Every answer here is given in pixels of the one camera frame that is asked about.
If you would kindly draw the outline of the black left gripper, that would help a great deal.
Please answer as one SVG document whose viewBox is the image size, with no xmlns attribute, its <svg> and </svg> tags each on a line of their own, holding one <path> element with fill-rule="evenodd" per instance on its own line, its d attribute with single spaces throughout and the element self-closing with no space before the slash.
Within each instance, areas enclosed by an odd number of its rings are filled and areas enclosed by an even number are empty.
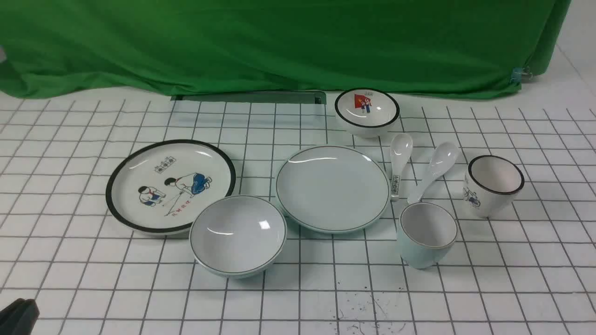
<svg viewBox="0 0 596 335">
<path fill-rule="evenodd" d="M 0 334 L 31 335 L 38 316 L 35 299 L 16 299 L 0 312 Z"/>
</svg>

